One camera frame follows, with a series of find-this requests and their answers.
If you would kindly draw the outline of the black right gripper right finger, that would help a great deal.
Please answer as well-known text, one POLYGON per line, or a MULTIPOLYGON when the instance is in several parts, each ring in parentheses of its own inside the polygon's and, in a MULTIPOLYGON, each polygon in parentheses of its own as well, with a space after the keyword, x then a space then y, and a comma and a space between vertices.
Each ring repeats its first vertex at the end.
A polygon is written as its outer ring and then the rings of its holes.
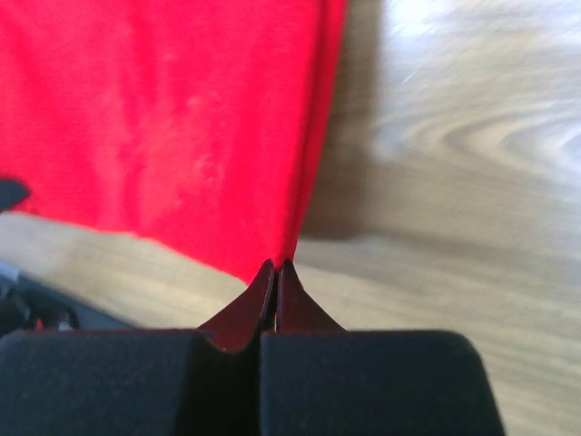
POLYGON ((261 336, 264 435, 501 435, 482 359, 446 330, 356 331, 278 278, 275 329, 261 336))

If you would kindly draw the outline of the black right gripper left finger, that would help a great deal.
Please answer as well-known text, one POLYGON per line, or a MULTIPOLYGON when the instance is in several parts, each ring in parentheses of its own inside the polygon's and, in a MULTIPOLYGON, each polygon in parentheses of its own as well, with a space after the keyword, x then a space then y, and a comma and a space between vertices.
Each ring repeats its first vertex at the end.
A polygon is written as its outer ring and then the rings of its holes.
POLYGON ((275 270, 195 329, 29 328, 1 297, 4 435, 256 435, 275 270))

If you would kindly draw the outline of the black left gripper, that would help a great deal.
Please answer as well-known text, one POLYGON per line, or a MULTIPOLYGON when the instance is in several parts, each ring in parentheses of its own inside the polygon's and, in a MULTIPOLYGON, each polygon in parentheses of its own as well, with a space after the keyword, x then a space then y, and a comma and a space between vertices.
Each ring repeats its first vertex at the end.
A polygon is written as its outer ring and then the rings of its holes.
MULTIPOLYGON (((30 195, 26 185, 15 179, 0 180, 0 211, 15 208, 30 195)), ((1 262, 1 297, 23 308, 29 328, 58 330, 129 330, 133 325, 114 318, 87 302, 37 280, 23 270, 1 262)))

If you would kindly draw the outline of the red t shirt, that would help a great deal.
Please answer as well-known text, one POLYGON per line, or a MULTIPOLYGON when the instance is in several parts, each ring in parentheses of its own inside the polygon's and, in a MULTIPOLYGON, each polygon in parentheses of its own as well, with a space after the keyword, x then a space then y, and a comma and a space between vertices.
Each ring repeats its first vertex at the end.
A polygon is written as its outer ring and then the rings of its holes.
POLYGON ((1 173, 18 211, 250 281, 296 249, 342 1, 4 1, 1 173))

